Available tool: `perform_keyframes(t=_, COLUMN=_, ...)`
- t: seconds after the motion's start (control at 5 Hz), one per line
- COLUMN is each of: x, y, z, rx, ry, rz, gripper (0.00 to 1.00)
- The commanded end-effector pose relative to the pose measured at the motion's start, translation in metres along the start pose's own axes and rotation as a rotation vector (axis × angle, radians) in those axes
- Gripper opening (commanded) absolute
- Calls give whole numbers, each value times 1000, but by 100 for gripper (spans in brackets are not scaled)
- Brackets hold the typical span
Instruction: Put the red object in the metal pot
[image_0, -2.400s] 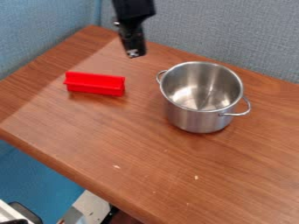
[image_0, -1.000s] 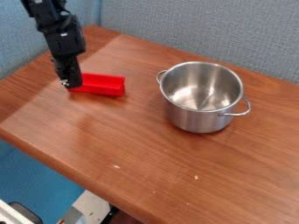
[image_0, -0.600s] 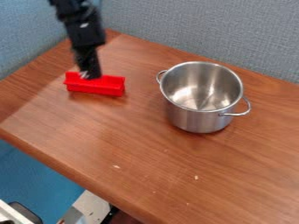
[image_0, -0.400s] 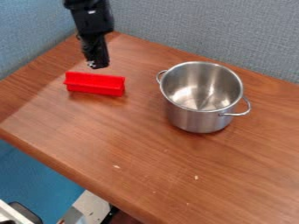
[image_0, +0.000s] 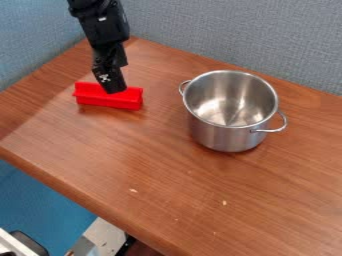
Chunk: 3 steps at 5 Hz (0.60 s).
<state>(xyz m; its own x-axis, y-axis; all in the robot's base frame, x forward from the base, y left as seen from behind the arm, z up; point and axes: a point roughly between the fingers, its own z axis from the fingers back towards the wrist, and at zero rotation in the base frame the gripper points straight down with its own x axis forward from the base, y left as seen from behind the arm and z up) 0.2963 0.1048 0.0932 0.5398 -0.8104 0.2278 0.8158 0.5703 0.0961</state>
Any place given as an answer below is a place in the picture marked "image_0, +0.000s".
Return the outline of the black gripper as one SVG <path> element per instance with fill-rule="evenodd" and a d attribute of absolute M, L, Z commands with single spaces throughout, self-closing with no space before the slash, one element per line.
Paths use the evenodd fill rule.
<path fill-rule="evenodd" d="M 99 61 L 92 67 L 96 81 L 107 94 L 127 90 L 121 67 L 129 65 L 123 43 L 130 39 L 130 25 L 121 0 L 67 0 L 71 16 L 82 29 Z"/>

